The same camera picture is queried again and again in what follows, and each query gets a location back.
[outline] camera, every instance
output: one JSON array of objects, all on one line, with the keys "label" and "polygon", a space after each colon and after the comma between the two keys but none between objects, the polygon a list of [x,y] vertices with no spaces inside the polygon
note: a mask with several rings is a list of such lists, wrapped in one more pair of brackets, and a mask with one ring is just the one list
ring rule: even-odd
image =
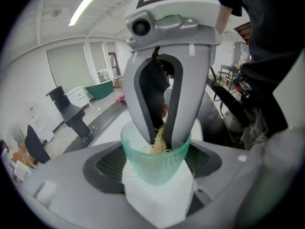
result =
[{"label": "camera", "polygon": [[137,36],[145,36],[149,33],[151,25],[145,19],[137,20],[132,25],[132,30]]}]

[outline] person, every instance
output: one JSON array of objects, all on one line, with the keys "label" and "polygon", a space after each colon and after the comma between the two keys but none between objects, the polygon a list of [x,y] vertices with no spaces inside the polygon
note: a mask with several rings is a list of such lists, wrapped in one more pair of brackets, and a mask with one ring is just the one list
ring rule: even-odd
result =
[{"label": "person", "polygon": [[252,25],[250,62],[241,68],[243,77],[256,95],[268,127],[268,136],[287,128],[284,115],[272,93],[287,75],[305,45],[305,34],[297,29],[302,22],[303,0],[219,0],[216,29],[222,34],[230,15],[248,12]]},{"label": "person", "polygon": [[17,142],[18,152],[13,154],[13,161],[16,163],[17,160],[22,162],[31,168],[36,168],[34,164],[35,159],[29,154],[26,146],[25,146],[25,138],[26,138],[26,130],[27,125],[22,125],[15,123],[10,127],[10,132],[12,134],[13,139]]},{"label": "person", "polygon": [[15,151],[10,149],[3,140],[0,140],[0,147],[1,160],[3,162],[3,165],[13,182],[17,183],[17,177],[14,175],[14,164],[12,163],[13,154],[15,153]]}]

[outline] transparent cup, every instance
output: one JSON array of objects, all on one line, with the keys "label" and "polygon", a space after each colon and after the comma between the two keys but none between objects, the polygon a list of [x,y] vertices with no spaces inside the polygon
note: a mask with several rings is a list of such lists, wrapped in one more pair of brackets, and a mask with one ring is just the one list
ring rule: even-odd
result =
[{"label": "transparent cup", "polygon": [[150,145],[131,121],[122,129],[121,141],[125,154],[138,176],[150,185],[159,186],[176,174],[189,149],[191,135],[180,148],[164,154],[151,155]]}]

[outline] black office chair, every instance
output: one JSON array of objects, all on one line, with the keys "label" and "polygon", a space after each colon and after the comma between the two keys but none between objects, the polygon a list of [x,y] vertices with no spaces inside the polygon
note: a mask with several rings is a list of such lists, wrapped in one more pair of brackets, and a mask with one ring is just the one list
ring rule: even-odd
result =
[{"label": "black office chair", "polygon": [[46,163],[50,156],[43,149],[43,144],[40,142],[34,129],[28,125],[27,137],[25,138],[25,146],[28,149],[29,154],[35,159],[34,163]]}]

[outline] floor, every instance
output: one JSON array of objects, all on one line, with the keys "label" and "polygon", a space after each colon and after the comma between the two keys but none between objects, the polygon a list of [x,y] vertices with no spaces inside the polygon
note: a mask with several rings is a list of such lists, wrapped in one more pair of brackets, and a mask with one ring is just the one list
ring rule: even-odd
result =
[{"label": "floor", "polygon": [[[84,109],[86,113],[82,119],[84,123],[87,125],[90,124],[96,117],[114,104],[115,100],[122,94],[123,91],[121,88],[115,88],[114,92],[109,96],[100,100],[93,100],[91,102],[92,106],[88,106]],[[58,157],[76,137],[77,134],[64,124],[55,132],[55,137],[52,141],[46,144],[45,150],[50,158]]]}]

